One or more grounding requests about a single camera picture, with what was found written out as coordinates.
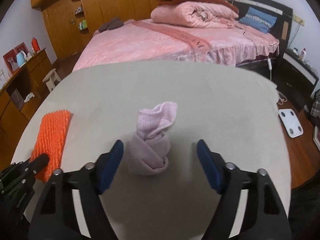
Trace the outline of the black nightstand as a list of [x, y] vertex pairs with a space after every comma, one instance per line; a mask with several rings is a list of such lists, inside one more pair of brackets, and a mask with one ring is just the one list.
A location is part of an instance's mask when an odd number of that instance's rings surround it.
[[272, 80], [297, 111], [311, 105], [311, 94], [319, 77], [291, 50], [284, 51], [272, 70]]

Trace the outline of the white bathroom scale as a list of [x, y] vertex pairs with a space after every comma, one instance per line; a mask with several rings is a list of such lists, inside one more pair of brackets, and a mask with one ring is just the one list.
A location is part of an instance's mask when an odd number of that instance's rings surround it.
[[294, 110], [290, 108], [279, 109], [278, 114], [290, 138], [303, 135], [302, 125]]

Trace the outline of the red thermos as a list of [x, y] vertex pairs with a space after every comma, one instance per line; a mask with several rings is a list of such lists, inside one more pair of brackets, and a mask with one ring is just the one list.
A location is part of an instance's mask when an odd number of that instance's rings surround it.
[[37, 39], [35, 37], [33, 37], [31, 39], [31, 45], [32, 45], [33, 51], [35, 53], [38, 53], [41, 50], [40, 46], [39, 46], [39, 43], [38, 43], [38, 41], [37, 41]]

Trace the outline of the blue pillow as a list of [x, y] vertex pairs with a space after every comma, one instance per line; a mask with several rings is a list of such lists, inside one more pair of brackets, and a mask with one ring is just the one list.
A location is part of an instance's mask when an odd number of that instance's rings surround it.
[[262, 33], [268, 33], [275, 25], [277, 17], [265, 12], [249, 7], [245, 16], [239, 20], [239, 23], [248, 25]]

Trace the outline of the plaid clothing on chair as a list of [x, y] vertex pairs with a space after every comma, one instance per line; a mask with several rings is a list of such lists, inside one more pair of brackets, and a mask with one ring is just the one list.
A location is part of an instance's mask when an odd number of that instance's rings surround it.
[[314, 102], [312, 104], [310, 115], [319, 118], [320, 115], [320, 89], [318, 89], [314, 94]]

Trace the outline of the small white stool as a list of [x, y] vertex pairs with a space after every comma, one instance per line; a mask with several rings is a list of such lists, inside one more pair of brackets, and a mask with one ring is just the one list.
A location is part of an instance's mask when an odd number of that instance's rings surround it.
[[61, 77], [58, 75], [55, 68], [50, 70], [42, 80], [42, 82], [47, 86], [49, 92], [51, 92], [61, 81]]

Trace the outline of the pink rolled sock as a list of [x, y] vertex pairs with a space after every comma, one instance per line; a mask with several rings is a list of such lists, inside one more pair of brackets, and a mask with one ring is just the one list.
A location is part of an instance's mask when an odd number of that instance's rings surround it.
[[176, 120], [178, 104], [167, 101], [153, 109], [140, 109], [136, 131], [128, 144], [125, 160], [132, 173], [154, 176], [169, 165], [170, 140], [166, 130]]

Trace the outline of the folded pink quilt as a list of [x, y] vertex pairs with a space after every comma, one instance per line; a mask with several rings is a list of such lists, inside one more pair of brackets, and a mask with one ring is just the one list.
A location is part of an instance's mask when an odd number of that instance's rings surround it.
[[160, 5], [151, 12], [155, 23], [189, 28], [233, 28], [239, 15], [222, 4], [183, 2], [178, 5]]

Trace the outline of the red picture frame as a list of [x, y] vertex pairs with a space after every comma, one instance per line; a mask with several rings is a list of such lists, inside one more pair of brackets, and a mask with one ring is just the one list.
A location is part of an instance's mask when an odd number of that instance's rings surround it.
[[26, 47], [24, 42], [22, 42], [21, 44], [19, 44], [18, 46], [16, 46], [14, 49], [10, 50], [9, 52], [7, 52], [3, 56], [4, 62], [7, 65], [7, 68], [9, 70], [10, 74], [14, 74], [16, 72], [16, 70], [18, 70], [18, 68], [19, 68], [17, 61], [16, 61], [16, 54], [18, 52], [20, 52], [21, 50], [23, 50], [25, 52], [25, 54], [26, 54], [25, 59], [26, 59], [27, 54], [29, 53], [29, 50]]

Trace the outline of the wooden wardrobe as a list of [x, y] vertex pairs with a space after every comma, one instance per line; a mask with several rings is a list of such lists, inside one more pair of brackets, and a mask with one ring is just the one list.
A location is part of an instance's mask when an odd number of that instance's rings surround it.
[[93, 33], [114, 17], [123, 21], [150, 17], [156, 0], [30, 0], [42, 12], [58, 60], [80, 52]]

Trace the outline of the wooden desk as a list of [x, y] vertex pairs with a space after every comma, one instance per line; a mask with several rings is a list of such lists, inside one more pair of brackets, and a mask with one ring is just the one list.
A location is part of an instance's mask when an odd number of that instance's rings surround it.
[[1, 169], [9, 166], [27, 124], [49, 94], [43, 79], [50, 70], [43, 49], [1, 88]]

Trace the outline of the white bottle on nightstand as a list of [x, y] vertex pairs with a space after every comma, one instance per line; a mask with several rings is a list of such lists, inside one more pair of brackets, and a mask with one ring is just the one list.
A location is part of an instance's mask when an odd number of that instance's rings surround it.
[[304, 62], [305, 57], [306, 57], [306, 49], [303, 48], [303, 50], [301, 51], [300, 56], [299, 56], [300, 61]]

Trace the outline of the pink bed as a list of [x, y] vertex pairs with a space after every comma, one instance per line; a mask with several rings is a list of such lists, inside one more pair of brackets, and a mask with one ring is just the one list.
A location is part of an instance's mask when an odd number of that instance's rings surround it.
[[279, 40], [272, 34], [240, 23], [231, 29], [202, 29], [159, 24], [147, 19], [96, 32], [73, 70], [142, 60], [208, 62], [235, 67], [278, 53]]

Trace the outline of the dark slippers on bed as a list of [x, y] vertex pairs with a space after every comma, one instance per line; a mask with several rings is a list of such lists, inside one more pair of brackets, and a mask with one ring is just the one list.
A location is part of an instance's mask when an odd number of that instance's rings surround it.
[[107, 31], [107, 30], [113, 30], [113, 29], [117, 29], [120, 28], [124, 25], [124, 22], [120, 20], [120, 18], [115, 17], [113, 19], [111, 19], [109, 22], [106, 22], [104, 24], [102, 24], [99, 28], [98, 31], [100, 33]]

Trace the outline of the light blue kettle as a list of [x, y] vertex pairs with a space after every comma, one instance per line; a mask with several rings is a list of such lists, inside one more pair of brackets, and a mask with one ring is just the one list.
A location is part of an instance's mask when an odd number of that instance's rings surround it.
[[18, 52], [16, 54], [16, 61], [17, 61], [17, 64], [19, 67], [21, 67], [23, 64], [25, 64], [25, 62], [26, 62], [25, 57], [26, 57], [26, 54], [23, 50], [21, 50], [20, 52]]

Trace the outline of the orange foam net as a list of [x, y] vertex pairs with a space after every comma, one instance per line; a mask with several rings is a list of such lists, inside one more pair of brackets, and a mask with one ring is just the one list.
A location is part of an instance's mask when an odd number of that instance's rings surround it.
[[49, 161], [47, 166], [36, 175], [36, 179], [47, 182], [52, 172], [61, 167], [71, 118], [71, 112], [66, 109], [50, 112], [43, 116], [30, 159], [33, 161], [44, 153], [48, 155]]

